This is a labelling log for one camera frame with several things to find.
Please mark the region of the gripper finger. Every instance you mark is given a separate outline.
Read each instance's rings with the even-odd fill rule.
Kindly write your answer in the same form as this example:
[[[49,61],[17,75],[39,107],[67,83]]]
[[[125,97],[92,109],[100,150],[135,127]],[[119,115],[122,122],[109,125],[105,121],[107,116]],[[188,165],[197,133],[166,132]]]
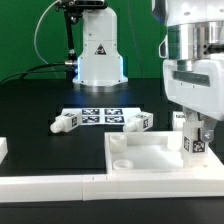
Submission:
[[[200,121],[202,122],[202,127],[200,128],[200,139],[203,142],[212,142],[217,121],[214,118],[203,114],[200,115]]]
[[[199,121],[198,113],[196,111],[189,109],[187,107],[184,107],[183,113],[184,113],[184,116],[185,116],[187,122],[198,122]]]

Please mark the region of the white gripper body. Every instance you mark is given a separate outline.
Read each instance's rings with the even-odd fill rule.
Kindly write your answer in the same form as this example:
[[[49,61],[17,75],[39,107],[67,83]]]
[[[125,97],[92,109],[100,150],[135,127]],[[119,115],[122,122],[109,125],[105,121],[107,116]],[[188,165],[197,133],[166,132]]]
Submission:
[[[200,60],[183,60],[189,71],[179,70],[169,58],[168,37],[162,43],[163,78],[167,98],[185,108],[224,121],[224,52]]]

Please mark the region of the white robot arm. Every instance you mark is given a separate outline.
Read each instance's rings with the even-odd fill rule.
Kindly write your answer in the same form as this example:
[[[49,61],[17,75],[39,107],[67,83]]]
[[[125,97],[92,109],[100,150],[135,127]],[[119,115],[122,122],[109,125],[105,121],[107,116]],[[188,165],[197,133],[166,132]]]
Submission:
[[[117,52],[116,14],[105,0],[80,0],[83,52],[74,83],[97,90],[127,79]],[[203,142],[224,121],[224,0],[151,0],[152,14],[166,27],[159,46],[168,99],[183,107],[187,124]]]

